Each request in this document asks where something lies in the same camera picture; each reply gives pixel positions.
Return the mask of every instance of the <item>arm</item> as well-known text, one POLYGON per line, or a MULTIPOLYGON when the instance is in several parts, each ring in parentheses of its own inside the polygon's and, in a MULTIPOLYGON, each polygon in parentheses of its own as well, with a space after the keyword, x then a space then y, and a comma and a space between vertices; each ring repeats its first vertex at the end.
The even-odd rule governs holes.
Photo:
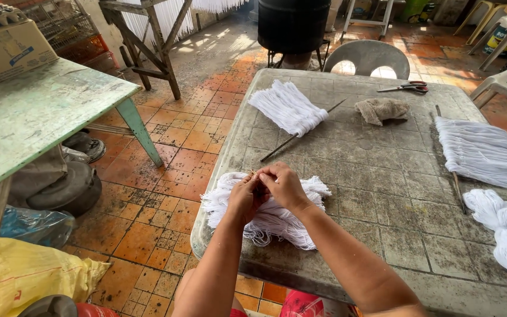
POLYGON ((183 289, 173 317, 230 315, 244 226, 269 199, 266 188, 258 191, 258 180, 257 176, 247 176, 232 188, 227 212, 216 227, 193 278, 183 289))
POLYGON ((425 316, 410 287, 363 243, 307 197, 299 177, 283 162, 257 171, 277 202, 304 224, 338 281, 365 316, 425 316))

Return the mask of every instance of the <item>yellow sack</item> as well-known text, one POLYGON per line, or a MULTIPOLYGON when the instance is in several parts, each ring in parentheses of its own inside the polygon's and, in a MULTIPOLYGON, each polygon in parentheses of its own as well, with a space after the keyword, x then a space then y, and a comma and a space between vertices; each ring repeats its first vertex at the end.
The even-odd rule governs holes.
POLYGON ((48 295, 85 302, 110 263, 0 237, 0 317, 17 316, 48 295))

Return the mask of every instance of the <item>table surface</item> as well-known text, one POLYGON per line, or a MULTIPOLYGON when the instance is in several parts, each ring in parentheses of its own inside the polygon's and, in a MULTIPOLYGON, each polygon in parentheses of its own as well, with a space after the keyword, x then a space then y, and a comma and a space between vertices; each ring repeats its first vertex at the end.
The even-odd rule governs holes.
POLYGON ((0 83, 0 181, 141 87, 59 59, 0 83))
MULTIPOLYGON (((326 212, 389 263, 422 303, 443 315, 507 316, 507 271, 492 256, 493 233, 463 215, 434 125, 435 105, 442 116, 485 122, 466 93, 455 86, 428 83, 429 92, 377 92, 402 80, 344 76, 299 70, 263 69, 255 76, 222 148, 207 191, 229 171, 258 169, 278 160, 301 178, 320 176, 332 192, 326 212), (302 138, 267 162, 270 150, 289 137, 256 108, 249 96, 274 79, 293 82, 317 106, 330 109, 347 98, 302 138), (385 126, 367 124, 357 101, 393 97, 411 104, 408 120, 385 126), (359 145, 370 143, 372 149, 359 145)), ((461 190, 492 188, 461 181, 461 190)), ((494 188, 507 200, 507 190, 494 188)), ((212 236, 201 208, 191 244, 201 258, 212 236)), ((274 239, 259 248, 245 239, 240 274, 289 288, 350 302, 316 251, 274 239)))

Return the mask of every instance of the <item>hand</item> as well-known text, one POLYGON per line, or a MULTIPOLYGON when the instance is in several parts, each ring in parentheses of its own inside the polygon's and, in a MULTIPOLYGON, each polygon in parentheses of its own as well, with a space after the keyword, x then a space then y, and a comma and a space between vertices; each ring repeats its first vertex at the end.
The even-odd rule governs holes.
POLYGON ((279 205, 293 214, 313 205, 302 189, 299 176, 286 163, 266 166, 258 170, 257 175, 279 205))
POLYGON ((268 200, 269 190, 259 182, 259 176, 246 176, 232 188, 227 214, 238 216, 245 226, 254 218, 259 206, 268 200))

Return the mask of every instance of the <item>brown rag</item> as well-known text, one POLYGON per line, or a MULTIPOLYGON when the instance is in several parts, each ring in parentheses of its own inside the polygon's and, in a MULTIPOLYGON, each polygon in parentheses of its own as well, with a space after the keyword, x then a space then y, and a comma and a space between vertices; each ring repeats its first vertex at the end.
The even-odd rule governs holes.
POLYGON ((407 119, 410 105, 402 100, 390 98, 365 99, 356 103, 356 111, 368 124, 383 125, 385 119, 407 119))

